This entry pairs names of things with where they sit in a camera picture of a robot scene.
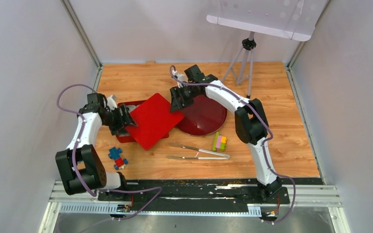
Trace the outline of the red chocolate box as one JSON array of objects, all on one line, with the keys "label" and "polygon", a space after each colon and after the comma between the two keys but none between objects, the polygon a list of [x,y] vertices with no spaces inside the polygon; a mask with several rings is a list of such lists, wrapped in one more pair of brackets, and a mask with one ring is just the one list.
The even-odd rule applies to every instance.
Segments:
[{"label": "red chocolate box", "polygon": [[145,150],[168,137],[176,123],[176,116],[169,111],[170,103],[160,95],[147,100],[121,103],[118,107],[136,125],[119,129],[116,138],[121,143],[137,142]]}]

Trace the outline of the red box lid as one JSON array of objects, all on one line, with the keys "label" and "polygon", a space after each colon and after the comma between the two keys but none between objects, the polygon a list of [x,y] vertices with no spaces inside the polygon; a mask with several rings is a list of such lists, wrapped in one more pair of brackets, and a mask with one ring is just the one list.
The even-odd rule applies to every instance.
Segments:
[{"label": "red box lid", "polygon": [[125,130],[144,150],[151,149],[184,118],[180,111],[170,112],[170,107],[168,100],[155,93],[130,112],[136,125]]}]

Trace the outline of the metal tongs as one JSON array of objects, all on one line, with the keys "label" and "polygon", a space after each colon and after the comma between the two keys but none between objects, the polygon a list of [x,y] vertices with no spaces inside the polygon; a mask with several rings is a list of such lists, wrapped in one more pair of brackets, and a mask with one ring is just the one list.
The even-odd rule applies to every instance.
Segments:
[{"label": "metal tongs", "polygon": [[168,159],[175,159],[175,160],[229,160],[230,155],[219,153],[216,151],[211,150],[204,150],[197,147],[187,146],[183,144],[178,143],[170,143],[171,147],[177,147],[177,148],[183,148],[188,150],[194,150],[196,151],[195,156],[174,156],[174,155],[168,155]]}]

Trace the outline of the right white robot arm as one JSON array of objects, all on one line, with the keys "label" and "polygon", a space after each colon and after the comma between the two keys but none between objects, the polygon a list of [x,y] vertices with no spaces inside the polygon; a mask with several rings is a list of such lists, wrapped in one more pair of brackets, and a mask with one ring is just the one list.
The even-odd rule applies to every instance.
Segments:
[{"label": "right white robot arm", "polygon": [[234,115],[238,138],[248,146],[256,168],[258,196],[263,202],[271,202],[282,187],[275,172],[268,149],[268,136],[272,133],[267,123],[262,103],[258,99],[248,99],[225,86],[214,75],[204,75],[197,65],[185,70],[187,80],[174,65],[169,67],[170,76],[178,86],[170,89],[170,112],[191,106],[194,98],[203,95],[214,100]]}]

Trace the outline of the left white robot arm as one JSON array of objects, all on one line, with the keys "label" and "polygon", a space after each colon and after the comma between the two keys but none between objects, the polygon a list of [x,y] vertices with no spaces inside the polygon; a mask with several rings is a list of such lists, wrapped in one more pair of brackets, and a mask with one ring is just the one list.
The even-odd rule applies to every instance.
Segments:
[{"label": "left white robot arm", "polygon": [[116,136],[123,133],[126,126],[136,125],[128,108],[125,104],[118,106],[114,95],[91,93],[77,119],[73,140],[55,156],[65,192],[74,195],[87,190],[111,189],[115,199],[125,200],[129,187],[124,176],[120,172],[105,171],[94,145],[101,126],[108,126],[111,135]]}]

